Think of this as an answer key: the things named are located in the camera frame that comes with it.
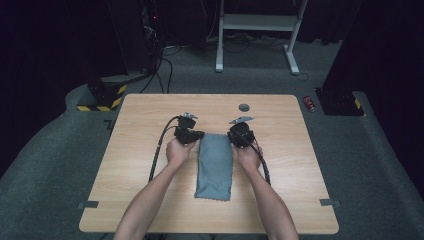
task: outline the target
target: yellow and black tape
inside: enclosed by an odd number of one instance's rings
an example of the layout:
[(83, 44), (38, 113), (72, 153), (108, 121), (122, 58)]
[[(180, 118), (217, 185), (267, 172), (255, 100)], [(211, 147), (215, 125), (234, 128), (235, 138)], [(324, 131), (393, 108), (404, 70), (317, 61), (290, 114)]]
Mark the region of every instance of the yellow and black tape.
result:
[(124, 95), (125, 89), (127, 88), (127, 85), (121, 86), (117, 91), (116, 94), (113, 94), (113, 96), (108, 96), (108, 104), (78, 104), (78, 110), (83, 112), (89, 112), (89, 111), (102, 111), (102, 112), (108, 112), (108, 111), (114, 111), (116, 108), (118, 108), (119, 104), (122, 101), (122, 97)]

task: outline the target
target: small round object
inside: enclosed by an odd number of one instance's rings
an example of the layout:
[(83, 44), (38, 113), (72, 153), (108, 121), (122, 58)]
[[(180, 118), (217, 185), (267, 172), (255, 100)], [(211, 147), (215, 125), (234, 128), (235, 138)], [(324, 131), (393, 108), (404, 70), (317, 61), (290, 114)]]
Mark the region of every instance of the small round object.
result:
[(246, 103), (242, 103), (239, 105), (239, 110), (242, 112), (247, 112), (250, 110), (250, 107)]

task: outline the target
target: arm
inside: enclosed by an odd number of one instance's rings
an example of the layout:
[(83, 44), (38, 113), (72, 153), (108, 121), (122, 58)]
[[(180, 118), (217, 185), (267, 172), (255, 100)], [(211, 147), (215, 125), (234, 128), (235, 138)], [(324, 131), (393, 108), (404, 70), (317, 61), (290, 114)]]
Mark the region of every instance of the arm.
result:
[(177, 171), (188, 159), (195, 143), (185, 146), (171, 140), (166, 148), (168, 164), (131, 201), (115, 233), (115, 240), (143, 239), (159, 211), (165, 193)]
[(235, 148), (240, 165), (246, 172), (259, 209), (259, 215), (270, 240), (297, 240), (299, 236), (283, 199), (259, 172), (260, 160), (252, 147)]

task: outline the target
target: gray cloth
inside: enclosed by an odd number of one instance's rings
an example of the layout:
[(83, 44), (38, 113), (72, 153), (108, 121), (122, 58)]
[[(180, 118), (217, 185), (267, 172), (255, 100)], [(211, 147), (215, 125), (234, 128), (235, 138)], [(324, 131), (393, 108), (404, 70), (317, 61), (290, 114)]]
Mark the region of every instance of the gray cloth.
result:
[(199, 145), (196, 198), (229, 201), (233, 151), (227, 135), (205, 134)]

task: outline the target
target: red object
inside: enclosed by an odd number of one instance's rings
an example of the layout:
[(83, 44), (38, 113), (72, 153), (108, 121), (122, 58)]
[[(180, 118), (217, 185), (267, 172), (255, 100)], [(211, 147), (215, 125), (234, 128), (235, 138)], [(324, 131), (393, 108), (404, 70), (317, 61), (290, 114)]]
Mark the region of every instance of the red object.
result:
[(314, 105), (314, 103), (312, 102), (311, 97), (309, 97), (309, 96), (304, 96), (304, 97), (303, 97), (303, 102), (305, 103), (306, 107), (308, 108), (308, 110), (309, 110), (310, 112), (315, 112), (315, 105)]

